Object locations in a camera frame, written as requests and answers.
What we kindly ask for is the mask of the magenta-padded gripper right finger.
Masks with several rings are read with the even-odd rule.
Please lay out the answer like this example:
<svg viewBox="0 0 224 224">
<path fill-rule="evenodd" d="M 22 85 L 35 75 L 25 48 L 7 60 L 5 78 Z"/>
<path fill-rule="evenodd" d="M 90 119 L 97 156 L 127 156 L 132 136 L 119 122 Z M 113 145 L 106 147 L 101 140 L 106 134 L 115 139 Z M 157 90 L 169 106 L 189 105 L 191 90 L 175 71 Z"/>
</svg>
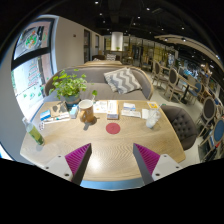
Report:
<svg viewBox="0 0 224 224">
<path fill-rule="evenodd" d="M 145 185 L 182 169 L 168 154 L 159 155 L 136 143 L 133 144 L 133 154 Z"/>
</svg>

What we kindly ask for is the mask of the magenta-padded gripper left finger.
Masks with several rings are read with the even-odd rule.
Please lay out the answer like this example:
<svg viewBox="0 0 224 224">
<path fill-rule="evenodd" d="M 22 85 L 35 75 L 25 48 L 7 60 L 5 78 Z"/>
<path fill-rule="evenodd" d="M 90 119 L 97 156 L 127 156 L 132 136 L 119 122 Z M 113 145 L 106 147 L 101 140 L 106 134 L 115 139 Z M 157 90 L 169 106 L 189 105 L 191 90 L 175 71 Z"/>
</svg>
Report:
<svg viewBox="0 0 224 224">
<path fill-rule="evenodd" d="M 65 156 L 57 155 L 44 166 L 44 170 L 80 185 L 91 154 L 92 147 L 88 143 Z"/>
</svg>

